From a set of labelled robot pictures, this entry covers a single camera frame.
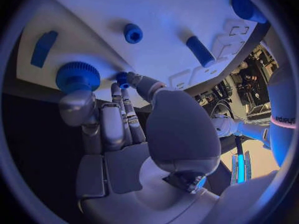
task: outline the blue light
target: blue light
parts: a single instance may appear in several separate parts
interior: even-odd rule
[[[245,181],[245,162],[244,155],[238,155],[238,183],[243,183]]]

